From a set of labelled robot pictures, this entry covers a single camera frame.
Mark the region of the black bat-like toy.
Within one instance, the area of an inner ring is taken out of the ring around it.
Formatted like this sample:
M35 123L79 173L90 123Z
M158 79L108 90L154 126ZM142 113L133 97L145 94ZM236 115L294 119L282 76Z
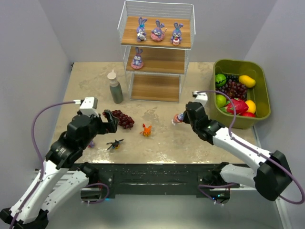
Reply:
M120 140L115 139L114 142L106 143L107 145L109 145L107 150L118 149L120 147L120 144L121 144L122 141L123 141L123 139L120 139Z

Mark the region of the orange dragon toy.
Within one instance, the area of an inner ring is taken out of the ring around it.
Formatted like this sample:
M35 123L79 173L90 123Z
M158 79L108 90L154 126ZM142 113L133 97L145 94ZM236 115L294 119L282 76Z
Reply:
M140 132L140 134L142 134L144 137L149 137L152 132L152 126L146 126L145 124L143 124L142 126L143 130Z

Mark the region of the small purple bunny toy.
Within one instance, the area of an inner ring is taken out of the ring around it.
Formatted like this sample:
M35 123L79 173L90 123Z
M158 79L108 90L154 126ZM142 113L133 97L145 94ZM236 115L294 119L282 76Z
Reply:
M171 43L174 46L178 46L182 42L182 31L181 31L181 28L183 27L183 24L175 22L173 25L174 25L174 30L172 32Z

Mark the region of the purple bunny blue bow toy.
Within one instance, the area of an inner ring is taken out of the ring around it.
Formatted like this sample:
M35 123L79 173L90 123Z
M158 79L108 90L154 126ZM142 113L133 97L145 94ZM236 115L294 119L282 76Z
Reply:
M139 26L136 29L137 42L146 41L146 31L145 31L145 23L146 22L147 22L147 19L139 17L139 19L138 19Z

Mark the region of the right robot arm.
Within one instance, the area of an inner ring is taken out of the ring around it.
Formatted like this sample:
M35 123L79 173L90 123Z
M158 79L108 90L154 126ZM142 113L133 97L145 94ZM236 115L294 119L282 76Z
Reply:
M223 124L210 120L199 102L189 102L183 114L183 122L190 124L201 140L226 150L248 166L226 164L219 171L224 182L254 187L269 201L280 197L292 182L288 176L291 169L282 152L271 153L230 133Z

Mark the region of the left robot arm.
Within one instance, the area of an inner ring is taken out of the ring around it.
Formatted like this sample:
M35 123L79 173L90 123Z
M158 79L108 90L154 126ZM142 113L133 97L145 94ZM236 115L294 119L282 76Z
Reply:
M96 135L115 133L118 118L110 110L104 111L103 122L95 109L79 111L67 125L59 139L54 142L43 167L19 201L0 212L0 218L11 229L44 229L50 216L82 187L97 179L98 170L89 163L80 165L64 184L58 181L69 171Z

